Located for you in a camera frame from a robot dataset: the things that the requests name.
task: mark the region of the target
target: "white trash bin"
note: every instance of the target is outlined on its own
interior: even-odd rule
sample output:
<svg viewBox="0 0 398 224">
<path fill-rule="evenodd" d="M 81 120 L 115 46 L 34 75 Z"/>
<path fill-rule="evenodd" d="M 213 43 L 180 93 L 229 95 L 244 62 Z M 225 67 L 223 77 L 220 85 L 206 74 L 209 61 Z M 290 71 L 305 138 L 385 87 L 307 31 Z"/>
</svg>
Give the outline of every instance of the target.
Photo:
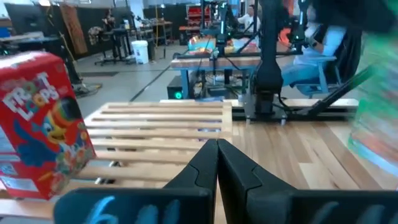
<svg viewBox="0 0 398 224">
<path fill-rule="evenodd" d="M 134 56 L 138 64 L 149 62 L 148 59 L 148 42 L 146 40 L 136 40 L 131 42 Z"/>
</svg>

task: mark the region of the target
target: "blue chair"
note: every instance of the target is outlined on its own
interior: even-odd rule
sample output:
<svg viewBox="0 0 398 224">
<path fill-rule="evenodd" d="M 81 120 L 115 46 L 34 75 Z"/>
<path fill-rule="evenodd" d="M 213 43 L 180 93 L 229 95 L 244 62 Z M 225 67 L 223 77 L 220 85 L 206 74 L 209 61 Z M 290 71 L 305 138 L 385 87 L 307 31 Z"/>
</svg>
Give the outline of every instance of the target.
<svg viewBox="0 0 398 224">
<path fill-rule="evenodd" d="M 330 75 L 334 75 L 335 78 L 333 79 L 333 83 L 330 83 L 329 79 L 326 78 L 326 70 L 324 69 L 325 63 L 329 62 L 336 62 L 337 58 L 335 56 L 327 57 L 327 56 L 318 56 L 318 57 L 311 57 L 308 56 L 307 60 L 314 61 L 318 64 L 319 70 L 319 77 L 312 78 L 309 80 L 302 80 L 295 83 L 297 89 L 301 92 L 301 94 L 308 96 L 310 99 L 314 94 L 322 94 L 322 93 L 329 93 L 335 91 L 341 85 L 341 77 L 340 72 L 336 63 L 333 63 L 328 66 L 333 67 L 333 71 L 329 72 Z"/>
<path fill-rule="evenodd" d="M 330 93 L 355 75 L 361 58 L 360 30 L 348 29 L 334 56 L 302 56 L 318 64 L 319 76 L 292 84 L 305 96 Z"/>
</svg>

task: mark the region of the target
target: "green light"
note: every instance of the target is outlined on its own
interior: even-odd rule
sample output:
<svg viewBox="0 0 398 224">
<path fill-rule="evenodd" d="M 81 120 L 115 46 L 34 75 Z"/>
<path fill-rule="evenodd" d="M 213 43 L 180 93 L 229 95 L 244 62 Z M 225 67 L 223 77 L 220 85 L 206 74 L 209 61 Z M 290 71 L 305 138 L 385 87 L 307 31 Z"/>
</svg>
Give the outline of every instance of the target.
<svg viewBox="0 0 398 224">
<path fill-rule="evenodd" d="M 176 92 L 176 93 L 174 93 L 174 97 L 176 98 L 176 99 L 182 99 L 182 93 L 180 93 L 180 92 Z"/>
</svg>

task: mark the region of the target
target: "window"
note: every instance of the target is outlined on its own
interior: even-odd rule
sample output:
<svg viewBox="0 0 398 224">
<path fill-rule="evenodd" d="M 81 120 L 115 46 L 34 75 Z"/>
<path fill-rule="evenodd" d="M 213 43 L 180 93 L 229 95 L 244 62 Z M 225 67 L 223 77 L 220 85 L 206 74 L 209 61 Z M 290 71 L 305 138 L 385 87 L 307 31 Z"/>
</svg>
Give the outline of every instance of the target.
<svg viewBox="0 0 398 224">
<path fill-rule="evenodd" d="M 39 4 L 41 6 L 50 6 L 50 1 L 49 0 L 39 0 Z"/>
</svg>

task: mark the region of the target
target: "cardboard box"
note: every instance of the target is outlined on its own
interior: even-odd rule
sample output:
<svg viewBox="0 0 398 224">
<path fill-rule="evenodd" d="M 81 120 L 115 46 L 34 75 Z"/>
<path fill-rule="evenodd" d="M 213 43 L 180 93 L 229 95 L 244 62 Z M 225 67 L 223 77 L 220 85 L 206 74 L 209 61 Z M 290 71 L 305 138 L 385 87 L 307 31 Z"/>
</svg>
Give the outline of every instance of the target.
<svg viewBox="0 0 398 224">
<path fill-rule="evenodd" d="M 0 60 L 0 179 L 13 197 L 50 199 L 95 157 L 63 60 Z"/>
</svg>

